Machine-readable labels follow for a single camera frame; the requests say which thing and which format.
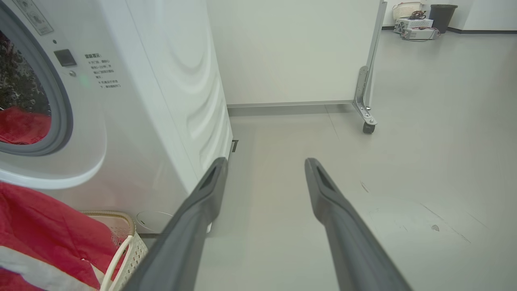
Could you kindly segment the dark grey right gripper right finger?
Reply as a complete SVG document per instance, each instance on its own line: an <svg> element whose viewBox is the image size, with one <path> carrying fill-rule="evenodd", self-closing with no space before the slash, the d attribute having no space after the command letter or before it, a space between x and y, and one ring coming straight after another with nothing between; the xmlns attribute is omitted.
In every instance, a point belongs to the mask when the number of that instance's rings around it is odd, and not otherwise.
<svg viewBox="0 0 517 291"><path fill-rule="evenodd" d="M325 227L340 290L410 291L402 273L317 159L305 160L305 178L313 213Z"/></svg>

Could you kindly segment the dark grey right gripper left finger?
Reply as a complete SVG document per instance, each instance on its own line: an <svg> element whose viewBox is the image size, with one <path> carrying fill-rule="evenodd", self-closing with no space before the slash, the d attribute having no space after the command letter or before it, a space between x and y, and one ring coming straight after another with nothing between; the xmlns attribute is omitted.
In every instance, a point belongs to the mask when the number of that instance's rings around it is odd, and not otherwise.
<svg viewBox="0 0 517 291"><path fill-rule="evenodd" d="M195 289L208 226L218 217L228 160L216 158L124 286L125 291Z"/></svg>

